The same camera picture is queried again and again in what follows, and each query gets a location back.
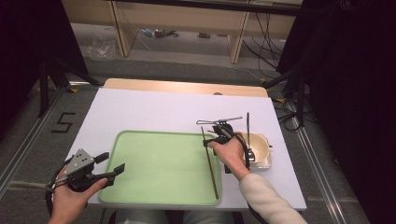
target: white table top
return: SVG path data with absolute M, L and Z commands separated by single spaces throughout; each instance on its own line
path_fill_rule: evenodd
M 243 119 L 229 123 L 235 131 L 245 132 L 247 112 L 250 116 L 250 131 L 266 135 L 270 145 L 273 146 L 272 166 L 264 171 L 252 170 L 252 172 L 268 179 L 279 195 L 292 207 L 304 211 L 306 209 L 304 197 L 270 98 L 100 89 L 67 158 L 79 148 L 83 148 L 94 157 L 104 152 L 111 154 L 117 135 L 125 130 L 200 133 L 201 127 L 195 124 L 199 119 L 217 120 L 242 116 Z M 205 130 L 211 130 L 211 127 L 208 126 Z M 106 167 L 107 161 L 95 164 L 93 173 L 102 174 L 106 171 Z M 97 194 L 91 197 L 89 204 L 116 208 L 186 210 L 248 208 L 236 178 L 231 174 L 225 174 L 222 165 L 220 171 L 222 197 L 216 205 L 104 203 Z

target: floor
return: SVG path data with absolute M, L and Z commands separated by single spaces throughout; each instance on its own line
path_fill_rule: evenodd
M 209 38 L 199 37 L 196 33 L 184 32 L 177 32 L 178 36 L 169 35 L 166 37 L 149 37 L 147 34 L 139 34 L 131 54 L 128 57 L 121 57 L 115 42 L 113 27 L 81 24 L 72 24 L 72 26 L 81 52 L 86 57 L 86 64 L 90 72 L 94 73 L 98 79 L 106 80 L 106 78 L 112 77 L 110 72 L 120 77 L 139 76 L 138 71 L 140 70 L 138 69 L 141 68 L 136 68 L 130 72 L 131 74 L 128 74 L 126 69 L 120 69 L 120 66 L 125 63 L 145 65 L 147 73 L 145 70 L 141 72 L 145 75 L 150 74 L 149 70 L 158 69 L 155 66 L 156 63 L 170 64 L 172 66 L 170 69 L 204 66 L 205 69 L 219 71 L 224 79 L 238 79 L 241 80 L 241 83 L 252 86 L 259 86 L 263 80 L 279 76 L 271 65 L 259 60 L 247 48 L 249 46 L 259 52 L 262 38 L 245 38 L 247 46 L 244 45 L 241 48 L 237 64 L 230 63 L 227 41 L 221 34 L 210 34 Z M 275 47 L 272 45 L 272 48 L 276 52 L 277 49 L 282 49 L 285 40 L 273 40 L 273 43 Z M 104 54 L 101 54 L 100 58 L 98 55 L 94 56 L 97 47 L 101 47 L 100 52 L 107 53 L 106 57 L 102 57 Z M 276 63 L 269 51 L 265 51 L 263 57 L 270 63 Z M 113 70 L 104 69 L 101 65 L 104 63 L 115 64 L 114 67 L 111 67 Z M 141 78 L 152 79 L 149 75 L 146 76 L 148 77 Z M 75 77 L 70 77 L 69 80 L 81 81 Z M 283 85 L 284 83 L 279 83 L 276 87 L 268 90 L 269 96 L 281 98 L 280 92 Z M 50 178 L 48 174 L 67 155 L 70 144 L 73 143 L 78 127 L 83 122 L 84 115 L 89 110 L 90 102 L 97 90 L 89 85 L 80 85 L 76 88 L 80 94 L 66 93 L 61 96 L 60 103 L 52 109 L 49 119 L 45 121 L 43 130 L 38 136 L 34 136 L 33 143 L 26 146 L 25 137 L 31 136 L 30 130 L 35 126 L 35 115 L 38 113 L 39 96 L 37 86 L 35 86 L 32 89 L 31 100 L 27 102 L 19 118 L 15 120 L 7 137 L 0 143 L 1 172 L 8 168 L 8 162 L 12 160 L 13 152 L 17 148 L 27 147 L 30 151 L 24 155 L 21 165 L 15 167 L 18 172 L 12 176 L 10 186 L 1 198 L 1 223 L 32 223 L 32 221 L 33 223 L 42 223 L 47 220 L 48 215 L 43 211 L 45 205 L 42 200 L 42 188 L 46 180 Z M 309 90 L 306 90 L 306 95 L 309 96 Z M 293 110 L 294 104 L 275 104 L 275 107 L 276 113 L 281 117 Z M 71 129 L 64 137 L 55 139 L 51 132 L 56 127 L 53 125 L 58 121 L 59 116 L 57 115 L 65 111 L 77 111 L 81 116 L 75 116 L 75 120 L 73 120 L 73 127 L 76 129 Z M 333 161 L 332 151 L 326 142 L 326 137 L 321 132 L 320 125 L 315 120 L 315 114 L 310 111 L 309 104 L 305 106 L 305 111 L 307 111 L 304 117 L 305 127 L 302 131 L 289 131 L 295 125 L 292 119 L 280 123 L 297 178 L 306 198 L 308 209 L 303 212 L 304 218 L 309 223 L 319 224 L 369 223 L 342 170 Z M 52 139 L 52 151 L 45 149 L 48 147 L 49 139 Z M 88 207 L 78 223 L 101 222 L 103 221 L 102 217 L 104 217 L 103 223 L 106 223 L 112 212 L 111 209 L 104 212 L 101 208 Z M 242 214 L 245 223 L 259 223 L 248 211 L 244 211 Z

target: left hand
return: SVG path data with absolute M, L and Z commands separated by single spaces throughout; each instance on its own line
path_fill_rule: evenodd
M 53 193 L 53 210 L 50 223 L 72 223 L 84 210 L 85 205 L 93 194 L 105 186 L 107 179 L 101 179 L 83 192 L 71 190 L 67 184 L 59 186 Z

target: person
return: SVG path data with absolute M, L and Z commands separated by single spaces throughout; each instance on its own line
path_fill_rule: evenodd
M 219 159 L 230 168 L 233 175 L 239 181 L 239 188 L 244 198 L 268 223 L 307 223 L 286 200 L 276 193 L 276 190 L 268 180 L 260 175 L 251 173 L 249 169 L 246 168 L 243 160 L 243 148 L 235 137 L 224 145 L 212 141 L 208 146 L 215 149 Z M 66 185 L 56 188 L 53 196 L 53 212 L 49 223 L 63 224 L 71 223 L 76 220 L 82 213 L 90 197 L 105 184 L 106 180 L 102 179 L 81 193 L 74 192 Z M 118 223 L 134 223 L 134 219 L 145 219 L 145 217 L 155 217 L 164 220 L 165 215 L 158 212 L 160 211 L 121 210 L 120 213 L 117 214 L 116 221 Z M 200 213 L 195 211 L 186 213 L 185 220 L 190 217 L 191 223 L 233 223 L 233 221 L 230 220 L 231 217 L 227 214 L 229 213 Z M 158 219 L 153 223 L 162 223 Z M 199 222 L 198 219 L 205 220 L 206 222 Z

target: forearm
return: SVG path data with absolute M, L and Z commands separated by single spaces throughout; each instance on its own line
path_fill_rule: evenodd
M 301 215 L 261 176 L 246 175 L 240 181 L 239 187 L 251 207 L 268 223 L 306 223 Z

